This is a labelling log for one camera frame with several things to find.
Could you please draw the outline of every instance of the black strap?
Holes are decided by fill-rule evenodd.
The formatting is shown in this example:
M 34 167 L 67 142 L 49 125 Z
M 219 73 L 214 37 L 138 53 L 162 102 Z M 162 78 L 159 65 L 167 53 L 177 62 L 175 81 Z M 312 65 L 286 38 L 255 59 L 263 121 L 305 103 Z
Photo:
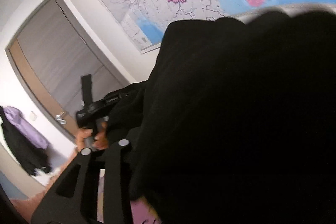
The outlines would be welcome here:
M 82 84 L 82 98 L 84 102 L 83 108 L 87 111 L 90 104 L 93 103 L 92 98 L 92 75 L 84 75 L 81 77 L 81 84 Z M 98 133 L 97 123 L 95 120 L 90 121 L 86 128 L 93 129 L 92 136 L 86 138 L 84 140 L 86 147 L 91 148 L 92 151 L 96 151 L 96 149 L 92 146 L 94 142 L 94 137 Z

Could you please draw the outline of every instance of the gray door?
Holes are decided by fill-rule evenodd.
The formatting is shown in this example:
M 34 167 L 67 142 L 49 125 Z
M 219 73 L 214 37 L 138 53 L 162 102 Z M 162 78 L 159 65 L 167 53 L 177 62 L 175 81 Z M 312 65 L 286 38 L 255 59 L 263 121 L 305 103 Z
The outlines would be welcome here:
M 82 75 L 93 75 L 94 100 L 123 87 L 79 36 L 55 0 L 48 1 L 30 19 L 17 41 L 36 77 L 62 107 L 63 117 L 74 118 L 82 108 Z

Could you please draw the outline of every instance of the black clothing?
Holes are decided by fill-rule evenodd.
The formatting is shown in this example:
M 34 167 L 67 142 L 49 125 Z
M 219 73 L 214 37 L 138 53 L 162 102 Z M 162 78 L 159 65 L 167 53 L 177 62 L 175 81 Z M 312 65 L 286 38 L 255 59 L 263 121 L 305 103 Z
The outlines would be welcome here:
M 43 172 L 49 173 L 51 167 L 48 164 L 48 156 L 44 150 L 32 145 L 31 142 L 8 121 L 1 106 L 0 116 L 3 121 L 1 127 L 5 141 L 22 168 L 29 175 L 33 176 L 37 175 L 35 169 L 41 169 Z
M 335 217 L 335 38 L 327 12 L 171 23 L 148 81 L 110 114 L 110 140 L 141 126 L 131 198 L 165 224 Z

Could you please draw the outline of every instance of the wall outlet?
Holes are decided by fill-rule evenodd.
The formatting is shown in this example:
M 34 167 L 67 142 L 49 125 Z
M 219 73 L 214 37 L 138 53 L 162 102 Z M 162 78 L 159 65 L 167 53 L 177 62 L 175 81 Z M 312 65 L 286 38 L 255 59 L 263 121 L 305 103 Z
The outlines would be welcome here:
M 33 121 L 36 121 L 37 115 L 33 111 L 31 111 L 30 114 L 29 114 L 29 119 L 31 119 Z

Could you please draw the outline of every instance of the hand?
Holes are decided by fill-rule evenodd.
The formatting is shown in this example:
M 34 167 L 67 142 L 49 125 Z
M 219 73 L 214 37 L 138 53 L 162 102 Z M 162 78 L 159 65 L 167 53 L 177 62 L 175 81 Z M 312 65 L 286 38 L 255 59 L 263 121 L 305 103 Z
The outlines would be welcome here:
M 107 122 L 101 123 L 102 130 L 98 132 L 98 134 L 95 136 L 95 142 L 93 143 L 93 147 L 97 148 L 98 150 L 104 150 L 108 148 L 109 142 L 106 138 L 106 127 Z M 77 151 L 80 152 L 83 148 L 85 148 L 84 139 L 88 138 L 92 135 L 92 129 L 85 129 L 81 128 L 78 130 L 76 135 L 76 145 L 77 145 Z

